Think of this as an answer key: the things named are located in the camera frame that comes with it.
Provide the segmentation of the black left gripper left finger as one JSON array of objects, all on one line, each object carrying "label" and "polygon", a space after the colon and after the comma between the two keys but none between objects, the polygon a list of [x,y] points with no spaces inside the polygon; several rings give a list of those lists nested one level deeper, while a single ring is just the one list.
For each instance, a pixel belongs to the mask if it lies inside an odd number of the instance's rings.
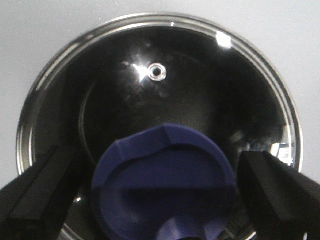
[{"label": "black left gripper left finger", "polygon": [[0,191],[2,240],[56,240],[83,178],[79,149],[56,147]]}]

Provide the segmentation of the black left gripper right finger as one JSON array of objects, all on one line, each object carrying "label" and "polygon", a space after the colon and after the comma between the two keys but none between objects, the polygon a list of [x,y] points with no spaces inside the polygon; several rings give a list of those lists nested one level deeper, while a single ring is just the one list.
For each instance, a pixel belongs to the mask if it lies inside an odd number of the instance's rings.
[{"label": "black left gripper right finger", "polygon": [[320,185],[268,152],[244,151],[237,185],[259,240],[318,240]]}]

